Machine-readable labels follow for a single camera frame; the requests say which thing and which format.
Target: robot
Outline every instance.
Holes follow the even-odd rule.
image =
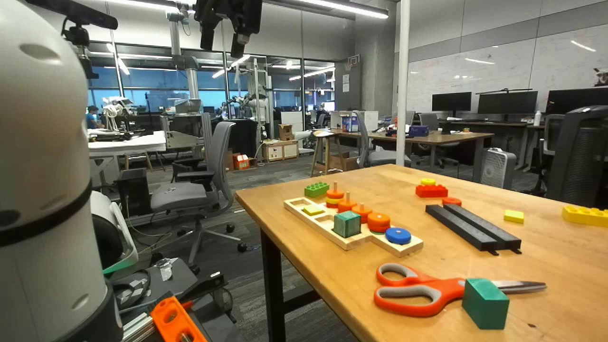
[[[62,30],[71,46],[17,0],[4,1],[0,13],[0,336],[2,341],[120,341],[122,323],[103,277],[91,218],[83,109],[86,78],[97,75],[82,27],[116,29],[118,23],[71,0],[27,2],[62,13],[75,26]],[[239,54],[259,30],[261,0],[246,3],[216,0],[203,6],[201,0],[204,8],[195,16],[206,32],[220,16],[238,24],[233,45]],[[40,116],[41,108],[52,109]],[[60,127],[49,128],[56,123]]]

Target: orange scissors handle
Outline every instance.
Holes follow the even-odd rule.
[[[460,299],[465,293],[465,280],[453,278],[422,282],[400,287],[382,286],[374,292],[374,302],[384,310],[412,317],[429,317],[440,313],[451,301]],[[405,305],[386,298],[425,296],[432,300],[426,305]]]
[[[391,280],[384,276],[385,272],[395,272],[404,278],[399,280]],[[439,279],[428,276],[422,272],[416,271],[413,268],[405,267],[400,263],[385,263],[376,270],[376,278],[380,284],[384,286],[405,286],[412,284],[420,284],[422,282],[437,281]]]

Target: monitor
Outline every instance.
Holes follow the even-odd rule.
[[[495,92],[480,94],[479,114],[534,114],[537,91]]]
[[[608,88],[551,90],[547,114],[565,114],[580,107],[608,105]]]
[[[323,109],[325,109],[327,111],[335,111],[336,110],[336,102],[335,101],[324,102],[323,103]]]
[[[449,92],[446,94],[433,94],[432,111],[456,111],[471,110],[471,92]]]

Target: scissors blade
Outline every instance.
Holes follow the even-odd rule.
[[[492,281],[504,293],[537,292],[547,288],[543,282],[535,281]]]

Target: red lego brick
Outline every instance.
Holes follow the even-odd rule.
[[[419,185],[416,194],[419,197],[447,197],[447,189],[443,185]]]

